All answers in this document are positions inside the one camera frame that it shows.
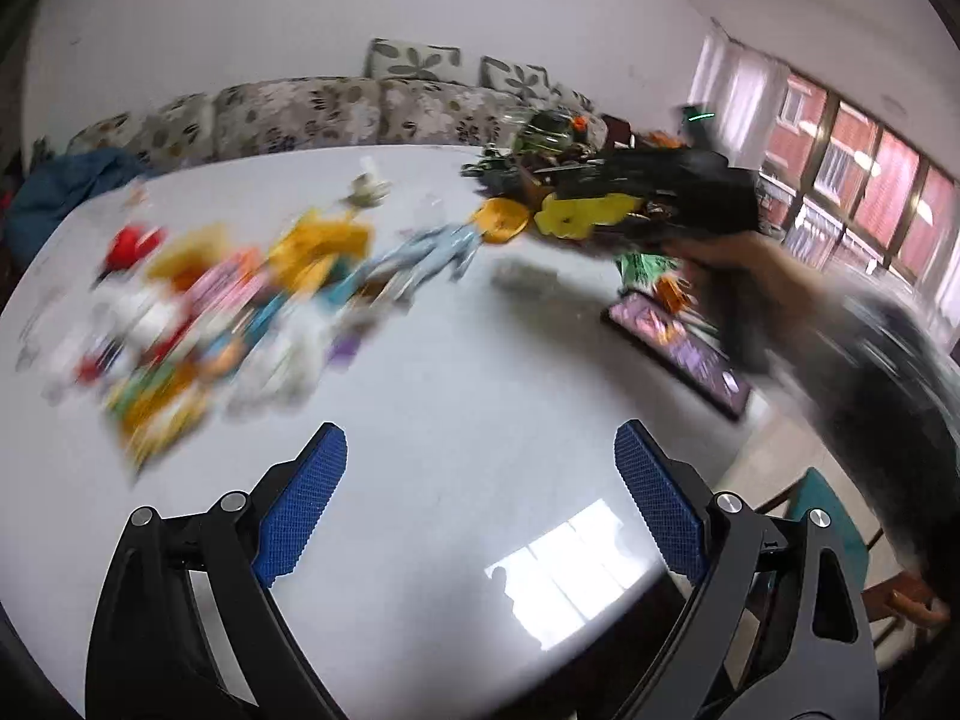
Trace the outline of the right bare hand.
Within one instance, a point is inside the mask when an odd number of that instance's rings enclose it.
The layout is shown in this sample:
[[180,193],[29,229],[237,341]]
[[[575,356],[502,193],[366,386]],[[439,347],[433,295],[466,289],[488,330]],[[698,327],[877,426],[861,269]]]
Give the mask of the right bare hand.
[[685,266],[722,351],[752,376],[788,357],[827,300],[822,275],[759,232],[669,239],[664,252]]

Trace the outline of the grey sleeved right forearm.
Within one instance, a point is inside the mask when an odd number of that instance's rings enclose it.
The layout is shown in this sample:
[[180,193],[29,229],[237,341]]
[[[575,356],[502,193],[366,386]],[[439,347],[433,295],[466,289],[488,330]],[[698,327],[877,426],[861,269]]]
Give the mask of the grey sleeved right forearm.
[[867,289],[828,288],[781,356],[901,566],[957,605],[957,366],[901,302]]

